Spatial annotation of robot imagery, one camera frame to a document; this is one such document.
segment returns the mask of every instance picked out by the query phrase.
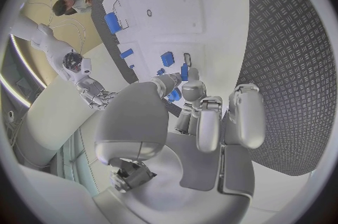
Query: dark hair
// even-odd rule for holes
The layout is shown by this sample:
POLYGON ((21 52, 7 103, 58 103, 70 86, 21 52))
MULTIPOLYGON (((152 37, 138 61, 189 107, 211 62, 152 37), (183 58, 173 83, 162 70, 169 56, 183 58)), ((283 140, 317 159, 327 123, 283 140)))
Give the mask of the dark hair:
POLYGON ((53 12, 55 16, 61 16, 65 14, 67 11, 67 5, 65 0, 58 0, 54 5, 53 5, 53 12))

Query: blue object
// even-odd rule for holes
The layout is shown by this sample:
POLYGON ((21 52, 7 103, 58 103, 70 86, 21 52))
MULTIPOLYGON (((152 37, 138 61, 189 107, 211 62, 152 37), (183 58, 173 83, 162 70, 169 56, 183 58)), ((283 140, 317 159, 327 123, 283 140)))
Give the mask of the blue object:
POLYGON ((157 71, 157 75, 161 76, 165 73, 166 71, 164 70, 164 68, 161 68, 159 71, 157 71))
POLYGON ((162 54, 161 59, 162 59, 163 65, 166 67, 171 66, 175 62, 174 56, 172 52, 170 51, 166 52, 165 54, 162 54))
POLYGON ((176 88, 169 95, 167 95, 167 97, 168 101, 173 103, 174 101, 179 101, 182 98, 182 93, 178 88, 176 88))
POLYGON ((181 78, 183 82, 188 81, 188 65, 186 63, 181 66, 181 78))
POLYGON ((124 58, 128 57, 129 55, 132 55, 133 53, 134 53, 133 50, 130 48, 129 50, 127 50, 127 51, 125 51, 125 52, 122 52, 122 53, 120 54, 120 57, 121 57, 122 59, 124 59, 124 58))
POLYGON ((104 19, 108 25, 108 28, 112 34, 117 33, 118 31, 121 31, 122 28, 118 23, 118 19, 114 12, 108 13, 104 16, 104 19))

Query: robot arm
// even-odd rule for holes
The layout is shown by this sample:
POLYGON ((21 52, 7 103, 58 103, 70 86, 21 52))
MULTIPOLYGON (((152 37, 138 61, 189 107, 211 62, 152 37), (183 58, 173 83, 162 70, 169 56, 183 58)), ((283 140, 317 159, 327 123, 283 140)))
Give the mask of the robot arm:
POLYGON ((45 24, 20 15, 11 29, 11 34, 31 42, 32 47, 43 51, 51 67, 63 80, 74 83, 81 98, 96 110, 104 110, 115 93, 107 92, 96 80, 90 78, 90 59, 83 58, 73 47, 56 39, 53 30, 45 24))

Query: beige floor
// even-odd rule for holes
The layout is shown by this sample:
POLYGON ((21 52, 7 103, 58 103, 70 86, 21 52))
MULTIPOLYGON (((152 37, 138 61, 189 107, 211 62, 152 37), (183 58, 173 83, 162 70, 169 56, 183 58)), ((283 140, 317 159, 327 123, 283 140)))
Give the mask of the beige floor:
MULTIPOLYGON (((36 23, 48 24, 51 13, 50 8, 44 5, 31 5, 28 4, 28 2, 29 3, 38 2, 50 5, 50 0, 28 0, 22 9, 22 13, 27 17, 31 18, 32 20, 34 20, 36 23)), ((102 43, 100 36, 98 35, 95 26, 92 22, 90 13, 74 14, 70 16, 63 15, 60 17, 54 16, 51 22, 51 26, 58 26, 66 23, 75 24, 79 28, 80 34, 83 38, 84 33, 82 27, 78 25, 74 20, 64 21, 66 19, 78 20, 86 30, 86 40, 83 45, 82 54, 86 53, 87 51, 91 50, 92 48, 102 43)), ((53 30, 54 36, 57 39, 68 42, 75 48, 75 50, 80 51, 81 43, 78 36, 78 31, 74 26, 66 25, 59 28, 53 28, 53 30)), ((50 84, 56 77, 56 73, 47 62, 45 54, 41 51, 33 49, 27 41, 17 39, 17 42, 31 68, 46 84, 50 84)))

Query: white robot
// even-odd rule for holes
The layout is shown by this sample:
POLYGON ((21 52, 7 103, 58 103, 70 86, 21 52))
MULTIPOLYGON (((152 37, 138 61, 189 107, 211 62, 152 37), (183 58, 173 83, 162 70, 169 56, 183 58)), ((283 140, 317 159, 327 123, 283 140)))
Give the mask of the white robot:
MULTIPOLYGON (((95 151, 103 164, 115 168, 110 175, 117 190, 113 199, 147 223, 173 223, 182 216, 189 218, 185 223, 241 221, 255 187, 248 149, 259 147, 265 138, 263 97, 254 84, 235 88, 222 119, 223 100, 207 96, 198 70, 190 68, 176 132, 168 132, 162 99, 180 85, 179 73, 111 93, 88 76, 90 59, 55 39, 46 25, 19 16, 11 33, 44 51, 55 71, 75 84, 91 108, 104 110, 95 151)), ((109 215, 109 208, 100 209, 109 215)))
POLYGON ((54 37, 53 30, 45 24, 36 24, 33 20, 20 15, 11 34, 31 42, 33 48, 43 51, 52 68, 63 80, 74 83, 81 98, 89 107, 104 110, 115 93, 107 92, 96 80, 89 77, 91 61, 75 52, 74 48, 54 37))

